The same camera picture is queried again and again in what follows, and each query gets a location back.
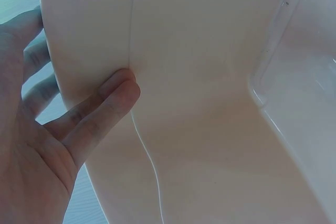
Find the light wooden floor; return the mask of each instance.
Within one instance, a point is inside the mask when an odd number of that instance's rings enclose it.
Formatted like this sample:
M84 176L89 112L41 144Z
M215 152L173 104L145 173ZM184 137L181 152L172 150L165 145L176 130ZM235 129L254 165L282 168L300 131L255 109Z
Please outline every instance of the light wooden floor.
M39 4L39 0L0 0L0 24L26 10L33 9ZM47 65L38 74L30 78L23 86L25 94L34 84L49 76L53 72L51 64ZM38 122L45 123L65 113L60 95L41 114ZM75 189L66 212L64 223L108 223L101 210L99 202L93 191L90 179L85 167L83 167L76 181Z

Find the finger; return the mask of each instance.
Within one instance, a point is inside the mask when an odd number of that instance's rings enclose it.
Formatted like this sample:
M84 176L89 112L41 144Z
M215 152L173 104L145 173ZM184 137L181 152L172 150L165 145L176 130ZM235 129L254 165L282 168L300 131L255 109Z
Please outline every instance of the finger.
M43 29L41 10L35 9L22 13L0 25L2 35L11 45L24 49Z
M111 128L131 110L139 96L140 88L134 81L124 82L63 140L78 168Z
M55 75L36 84L24 97L23 106L36 118L59 93Z
M58 140L63 140L87 115L93 112L117 87L127 80L135 81L131 70L121 69L112 75L95 94L72 108L62 117L51 121L44 127Z
M50 62L46 41L35 44L24 51L24 82Z

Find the clear plastic container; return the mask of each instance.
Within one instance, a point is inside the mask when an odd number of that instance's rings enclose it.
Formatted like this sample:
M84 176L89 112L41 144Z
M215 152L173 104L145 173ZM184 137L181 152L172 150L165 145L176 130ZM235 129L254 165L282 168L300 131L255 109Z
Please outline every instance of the clear plastic container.
M250 91L336 223L336 0L283 0Z

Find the hand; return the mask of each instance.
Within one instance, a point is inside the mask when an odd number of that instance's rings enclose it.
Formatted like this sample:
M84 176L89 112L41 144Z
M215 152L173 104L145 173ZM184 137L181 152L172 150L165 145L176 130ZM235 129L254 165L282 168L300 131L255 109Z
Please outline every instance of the hand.
M21 98L23 83L50 61L45 41L24 50L42 29L40 10L0 25L2 223L62 223L79 168L140 95L133 73L120 70L59 119L37 123L59 92L50 76Z

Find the background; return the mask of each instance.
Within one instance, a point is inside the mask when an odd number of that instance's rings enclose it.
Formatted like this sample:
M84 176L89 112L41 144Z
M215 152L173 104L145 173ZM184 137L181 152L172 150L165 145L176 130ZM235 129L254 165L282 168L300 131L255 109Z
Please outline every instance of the background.
M35 8L37 5L39 5L39 0L0 0L0 24L22 12ZM45 35L42 33L32 42L32 44L43 39L45 39ZM27 93L33 85L48 77L52 73L53 67L49 63L45 68L25 83L22 94L24 95ZM38 117L37 121L44 124L50 120L60 117L65 112L66 108L63 105L61 96L58 95L50 106ZM82 167L78 174L75 189L63 223L108 223L103 211L101 210L85 166Z

